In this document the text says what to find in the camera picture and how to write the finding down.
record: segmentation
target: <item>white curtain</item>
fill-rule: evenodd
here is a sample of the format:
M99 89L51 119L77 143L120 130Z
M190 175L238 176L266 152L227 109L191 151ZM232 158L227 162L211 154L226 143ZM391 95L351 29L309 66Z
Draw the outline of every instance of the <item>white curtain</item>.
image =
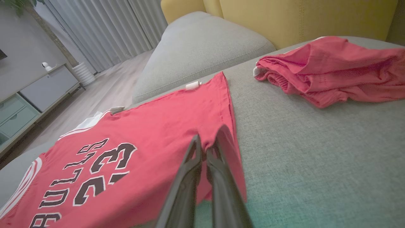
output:
M45 4L98 72L155 48L167 27L160 0L45 0Z

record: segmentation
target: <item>yellow cushion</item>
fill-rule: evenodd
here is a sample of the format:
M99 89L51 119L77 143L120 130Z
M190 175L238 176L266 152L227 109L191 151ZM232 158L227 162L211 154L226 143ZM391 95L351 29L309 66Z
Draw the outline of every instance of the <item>yellow cushion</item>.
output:
M222 14L220 0L204 0L204 5L207 13L217 17L224 17Z
M205 12L203 0L162 0L160 5L168 24L192 12Z
M277 48L320 36L385 40L397 0L220 0L224 19Z

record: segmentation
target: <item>white jersey trim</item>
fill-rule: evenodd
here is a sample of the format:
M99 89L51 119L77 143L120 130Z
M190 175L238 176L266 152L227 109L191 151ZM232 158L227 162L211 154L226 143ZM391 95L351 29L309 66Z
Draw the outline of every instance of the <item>white jersey trim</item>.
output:
M96 120L91 126L87 126L85 128L75 128L72 131L69 131L66 134L63 134L59 137L58 141L61 140L62 138L69 136L69 135L73 135L73 134L77 134L77 133L81 133L81 132L85 132L87 130L90 130L92 127L94 127L107 113L111 113L110 110L105 111L98 120Z
M36 174L42 167L42 160L41 158L35 159L31 163L31 166L28 168L27 172L24 174L23 179L20 182L15 193L11 196L11 198L7 201L7 203L0 209L0 219L2 219L23 197L24 193L29 188L30 184L34 180Z

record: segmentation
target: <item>white planter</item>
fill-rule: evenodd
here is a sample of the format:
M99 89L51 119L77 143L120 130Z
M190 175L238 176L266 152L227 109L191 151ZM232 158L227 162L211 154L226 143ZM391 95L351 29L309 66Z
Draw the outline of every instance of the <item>white planter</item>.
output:
M73 68L77 76L80 78L80 82L84 85L90 85L96 80L96 77L89 71L84 62Z

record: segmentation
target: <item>drawer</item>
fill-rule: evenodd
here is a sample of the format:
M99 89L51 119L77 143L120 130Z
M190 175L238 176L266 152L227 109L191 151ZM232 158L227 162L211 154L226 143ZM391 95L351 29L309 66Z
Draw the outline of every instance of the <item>drawer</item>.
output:
M25 107L12 118L0 126L0 131L8 137L15 135L21 128L29 123L36 116L29 108Z
M0 104L0 123L20 110L24 104L15 96Z

